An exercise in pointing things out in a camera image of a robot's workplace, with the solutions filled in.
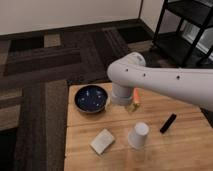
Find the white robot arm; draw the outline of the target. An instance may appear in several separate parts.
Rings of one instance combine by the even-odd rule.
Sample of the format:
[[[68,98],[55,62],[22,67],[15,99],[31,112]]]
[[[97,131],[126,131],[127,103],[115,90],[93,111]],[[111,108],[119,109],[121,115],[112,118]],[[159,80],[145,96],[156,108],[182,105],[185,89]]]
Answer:
[[[150,68],[132,52],[112,62],[107,75],[115,104],[129,105],[133,89],[143,88],[213,111],[213,69]]]

